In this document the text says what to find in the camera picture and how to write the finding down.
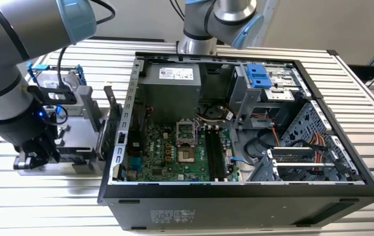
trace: ram slot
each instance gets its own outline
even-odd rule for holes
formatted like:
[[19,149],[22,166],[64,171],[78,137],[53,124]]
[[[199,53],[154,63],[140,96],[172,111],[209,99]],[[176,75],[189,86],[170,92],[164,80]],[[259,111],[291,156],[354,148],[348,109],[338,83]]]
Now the ram slot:
[[204,133],[204,138],[205,138],[209,179],[211,181],[223,181],[224,163],[223,163],[219,131],[215,129],[207,129]]

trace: blue clip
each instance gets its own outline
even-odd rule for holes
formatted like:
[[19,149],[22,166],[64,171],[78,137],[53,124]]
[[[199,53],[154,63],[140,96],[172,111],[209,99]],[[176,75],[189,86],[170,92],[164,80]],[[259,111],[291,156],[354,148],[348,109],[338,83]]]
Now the blue clip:
[[76,71],[78,72],[80,85],[86,85],[86,80],[84,78],[84,72],[80,65],[76,66]]
[[229,156],[228,157],[229,161],[244,161],[244,158]]
[[27,71],[27,74],[29,74],[29,76],[31,78],[31,81],[35,83],[35,85],[38,85],[37,84],[37,78],[35,78],[34,72],[31,70],[31,66],[33,66],[31,62],[27,61],[27,63],[26,63],[26,71]]
[[49,69],[49,65],[38,64],[33,67],[34,71],[45,71]]
[[263,65],[247,64],[247,75],[253,88],[271,87],[271,81]]

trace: metal rail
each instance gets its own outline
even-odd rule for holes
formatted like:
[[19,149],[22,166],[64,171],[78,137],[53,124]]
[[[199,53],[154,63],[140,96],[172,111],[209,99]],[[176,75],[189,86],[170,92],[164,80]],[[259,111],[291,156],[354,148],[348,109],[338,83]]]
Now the metal rail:
[[[104,85],[112,85],[116,99],[120,103],[124,101],[136,51],[173,53],[174,44],[86,40],[69,47],[64,54],[62,66],[80,64],[84,67],[88,84],[93,87],[92,97],[100,106],[108,106]],[[374,96],[340,58],[320,50],[248,48],[237,51],[227,46],[219,46],[219,56],[300,60],[374,175]],[[41,63],[55,64],[57,57],[58,52],[53,52]],[[101,177],[19,176],[11,170],[13,155],[11,145],[0,138],[0,235],[33,235],[39,230],[57,235],[92,235],[98,232],[132,235],[121,231],[109,209],[96,204]],[[322,229],[166,231],[149,234],[367,236],[374,235],[374,204]]]

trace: power supply label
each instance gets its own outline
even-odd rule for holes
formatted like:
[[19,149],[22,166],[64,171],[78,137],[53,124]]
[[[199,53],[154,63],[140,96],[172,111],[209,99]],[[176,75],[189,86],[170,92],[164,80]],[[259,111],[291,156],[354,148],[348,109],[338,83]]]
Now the power supply label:
[[164,80],[193,80],[192,68],[169,68],[158,69],[158,78]]

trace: motherboard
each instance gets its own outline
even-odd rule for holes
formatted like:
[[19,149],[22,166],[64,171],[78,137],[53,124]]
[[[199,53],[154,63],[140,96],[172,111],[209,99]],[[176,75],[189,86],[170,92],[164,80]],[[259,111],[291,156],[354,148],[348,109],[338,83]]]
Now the motherboard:
[[[220,181],[237,181],[236,165],[227,157],[227,154],[233,156],[228,131],[217,130],[217,140],[211,148],[219,149],[215,153],[220,156],[213,154],[216,160],[209,162],[207,130],[204,127],[192,128],[193,134],[185,124],[148,125],[144,156],[130,157],[129,179],[146,182],[212,181],[213,166],[221,165],[219,170],[224,177]],[[177,137],[195,138],[193,145],[180,144]]]

